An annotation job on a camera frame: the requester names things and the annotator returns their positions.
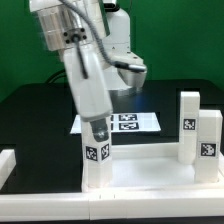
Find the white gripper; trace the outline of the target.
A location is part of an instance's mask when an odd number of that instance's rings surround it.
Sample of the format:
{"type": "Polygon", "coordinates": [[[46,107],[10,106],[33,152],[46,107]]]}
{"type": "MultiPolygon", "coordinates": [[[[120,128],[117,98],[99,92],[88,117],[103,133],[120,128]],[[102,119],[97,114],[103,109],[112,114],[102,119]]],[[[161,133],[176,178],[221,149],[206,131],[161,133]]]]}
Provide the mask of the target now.
{"type": "Polygon", "coordinates": [[[94,47],[91,44],[81,46],[81,55],[87,78],[83,77],[77,48],[64,51],[63,59],[68,82],[78,114],[83,121],[91,122],[95,141],[104,142],[109,139],[105,117],[110,116],[113,111],[110,95],[94,47]]]}

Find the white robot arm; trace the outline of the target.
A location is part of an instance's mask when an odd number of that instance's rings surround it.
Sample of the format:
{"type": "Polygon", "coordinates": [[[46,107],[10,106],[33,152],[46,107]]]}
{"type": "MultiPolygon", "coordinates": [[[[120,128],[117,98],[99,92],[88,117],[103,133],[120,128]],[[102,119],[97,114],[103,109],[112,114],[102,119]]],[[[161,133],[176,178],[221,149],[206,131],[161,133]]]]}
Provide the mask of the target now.
{"type": "Polygon", "coordinates": [[[107,35],[102,0],[29,0],[49,50],[60,54],[76,110],[96,142],[107,141],[106,120],[113,108],[103,70],[113,66],[123,81],[143,85],[147,67],[126,55],[109,55],[102,39],[107,35]]]}

